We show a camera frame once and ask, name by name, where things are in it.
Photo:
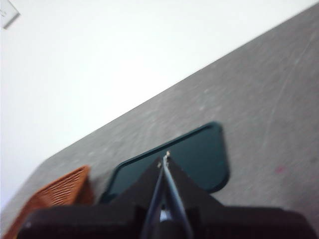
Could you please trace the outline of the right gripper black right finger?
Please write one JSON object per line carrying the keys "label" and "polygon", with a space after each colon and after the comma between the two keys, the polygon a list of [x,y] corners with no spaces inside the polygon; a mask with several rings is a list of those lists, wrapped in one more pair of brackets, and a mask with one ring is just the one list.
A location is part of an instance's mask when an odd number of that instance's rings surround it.
{"label": "right gripper black right finger", "polygon": [[198,187],[165,155],[165,177],[172,194],[172,214],[193,239],[314,239],[300,213],[267,207],[225,206]]}

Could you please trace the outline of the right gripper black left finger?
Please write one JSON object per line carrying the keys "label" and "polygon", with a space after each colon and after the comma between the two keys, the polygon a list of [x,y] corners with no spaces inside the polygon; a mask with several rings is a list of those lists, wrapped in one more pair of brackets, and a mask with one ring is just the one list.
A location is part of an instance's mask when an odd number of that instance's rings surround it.
{"label": "right gripper black left finger", "polygon": [[160,176],[157,158],[138,180],[107,204],[56,206],[31,213],[19,239],[137,239]]}

